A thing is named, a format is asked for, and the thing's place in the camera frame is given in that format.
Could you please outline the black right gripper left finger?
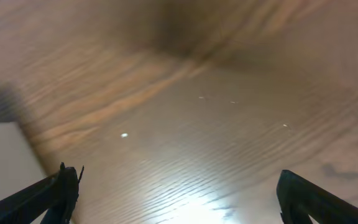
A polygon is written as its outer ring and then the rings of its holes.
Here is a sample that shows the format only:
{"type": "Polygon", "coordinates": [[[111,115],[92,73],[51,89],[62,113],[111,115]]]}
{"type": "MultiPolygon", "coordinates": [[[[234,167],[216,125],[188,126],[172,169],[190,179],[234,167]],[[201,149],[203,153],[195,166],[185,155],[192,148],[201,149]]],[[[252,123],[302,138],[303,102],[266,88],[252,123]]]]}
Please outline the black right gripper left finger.
{"type": "Polygon", "coordinates": [[[61,163],[57,173],[0,200],[0,224],[32,223],[41,215],[41,224],[69,224],[82,175],[61,163]]]}

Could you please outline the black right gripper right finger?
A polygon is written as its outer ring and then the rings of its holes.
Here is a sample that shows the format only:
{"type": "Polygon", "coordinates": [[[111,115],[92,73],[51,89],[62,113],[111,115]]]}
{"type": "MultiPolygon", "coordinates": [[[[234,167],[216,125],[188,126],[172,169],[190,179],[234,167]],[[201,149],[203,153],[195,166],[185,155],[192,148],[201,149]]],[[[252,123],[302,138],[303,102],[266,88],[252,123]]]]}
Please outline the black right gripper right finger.
{"type": "Polygon", "coordinates": [[[290,170],[282,170],[276,193],[284,224],[358,223],[358,208],[290,170]]]}

